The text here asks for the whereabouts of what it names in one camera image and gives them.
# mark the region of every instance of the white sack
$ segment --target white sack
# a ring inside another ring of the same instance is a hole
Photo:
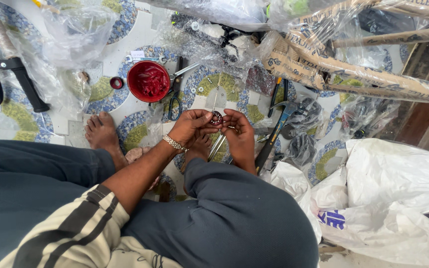
[[[379,139],[346,146],[349,207],[398,201],[429,213],[429,151]]]
[[[355,253],[429,265],[429,219],[398,202],[320,211],[322,236]]]
[[[343,209],[348,207],[346,183],[347,171],[345,166],[323,179],[311,189],[311,199],[314,207],[327,210]]]
[[[295,199],[312,224],[317,243],[319,244],[322,234],[319,222],[311,212],[310,184],[304,173],[286,162],[278,162],[271,176],[264,176],[263,179],[277,188],[288,192]]]

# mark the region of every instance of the striped sleeve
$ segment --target striped sleeve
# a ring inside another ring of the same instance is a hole
[[[114,193],[94,186],[36,225],[0,268],[106,267],[128,220]]]

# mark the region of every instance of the red container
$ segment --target red container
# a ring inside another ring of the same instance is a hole
[[[135,63],[127,73],[127,85],[137,99],[156,102],[170,90],[170,76],[166,69],[152,61]]]

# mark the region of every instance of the metal bracelet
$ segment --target metal bracelet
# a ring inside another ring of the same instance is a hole
[[[182,149],[182,151],[184,151],[185,153],[189,150],[186,149],[185,147],[182,147],[179,143],[177,143],[176,141],[172,140],[167,134],[165,134],[163,136],[163,139],[169,143],[171,146],[173,146],[173,148],[175,149]]]

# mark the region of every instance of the hammer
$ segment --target hammer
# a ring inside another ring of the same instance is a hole
[[[303,114],[304,111],[299,108],[299,105],[297,105],[294,102],[291,101],[283,101],[275,106],[272,106],[271,109],[284,105],[284,110],[282,112],[281,117],[279,118],[279,121],[277,122],[277,125],[274,127],[274,130],[269,137],[269,140],[266,141],[263,148],[259,152],[259,155],[257,155],[256,160],[254,161],[254,165],[256,167],[256,172],[259,175],[259,172],[261,172],[261,169],[264,166],[264,163],[266,163],[267,158],[269,157],[269,154],[271,153],[272,148],[274,147],[274,142],[277,139],[277,136],[281,132],[282,127],[284,126],[284,123],[287,121],[289,116],[291,116],[293,113],[297,112],[297,114]]]

